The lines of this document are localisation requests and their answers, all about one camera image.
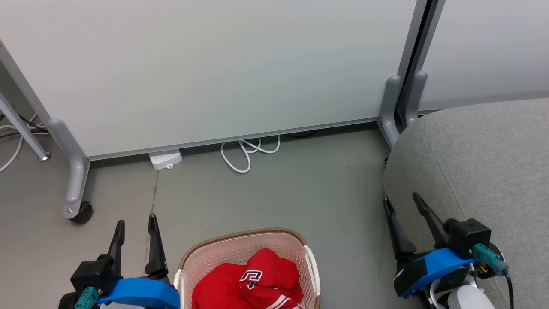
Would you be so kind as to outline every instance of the laundry basket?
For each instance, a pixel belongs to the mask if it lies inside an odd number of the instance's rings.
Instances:
[[[320,308],[320,278],[315,257],[305,239],[283,228],[250,230],[201,242],[181,259],[173,284],[181,296],[181,309],[192,308],[194,287],[216,266],[245,265],[260,249],[269,248],[298,267],[304,309]]]

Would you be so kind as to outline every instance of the power strip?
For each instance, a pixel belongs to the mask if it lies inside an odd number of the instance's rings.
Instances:
[[[172,169],[175,164],[183,160],[179,149],[151,152],[149,153],[149,158],[156,170]]]

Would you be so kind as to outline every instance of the concrete floor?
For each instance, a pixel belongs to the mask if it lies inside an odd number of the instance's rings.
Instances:
[[[393,289],[395,261],[382,209],[383,159],[389,149],[375,126],[282,143],[275,154],[252,154],[248,174],[213,151],[182,150],[172,170],[156,171],[147,156],[92,163],[85,197],[91,220],[61,216],[67,160],[49,136],[45,162],[24,143],[0,173],[0,307],[55,308],[72,291],[81,261],[106,253],[116,222],[126,222],[122,274],[144,274],[148,214],[159,220],[170,277],[198,242],[237,231],[285,227],[313,250],[321,275],[322,308],[416,308]],[[18,139],[0,141],[0,164]],[[244,167],[238,149],[227,151]]]

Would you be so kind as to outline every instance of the clothing logo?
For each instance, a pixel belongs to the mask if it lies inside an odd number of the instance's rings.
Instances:
[[[246,271],[243,275],[240,281],[246,282],[248,285],[248,289],[253,289],[255,287],[255,284],[261,279],[261,276],[263,275],[262,271]]]

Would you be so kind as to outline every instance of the brown basket rim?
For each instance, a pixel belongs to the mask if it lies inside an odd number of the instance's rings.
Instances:
[[[239,238],[239,237],[243,237],[243,236],[260,235],[260,234],[270,234],[270,233],[288,234],[288,235],[293,236],[294,238],[296,238],[302,245],[304,245],[304,246],[307,245],[307,242],[305,241],[305,239],[301,235],[299,235],[299,233],[297,233],[294,230],[287,229],[287,228],[269,228],[269,229],[257,229],[257,230],[241,231],[241,232],[238,232],[238,233],[233,233],[233,234],[228,234],[228,235],[212,238],[212,239],[209,239],[209,240],[206,240],[206,241],[203,241],[203,242],[200,242],[200,243],[194,245],[192,248],[190,248],[185,253],[183,258],[181,259],[181,263],[179,263],[179,269],[183,270],[183,267],[185,266],[185,263],[187,262],[187,260],[191,256],[191,254],[193,254],[196,250],[198,250],[202,247],[214,244],[216,242],[233,239],[233,238]]]

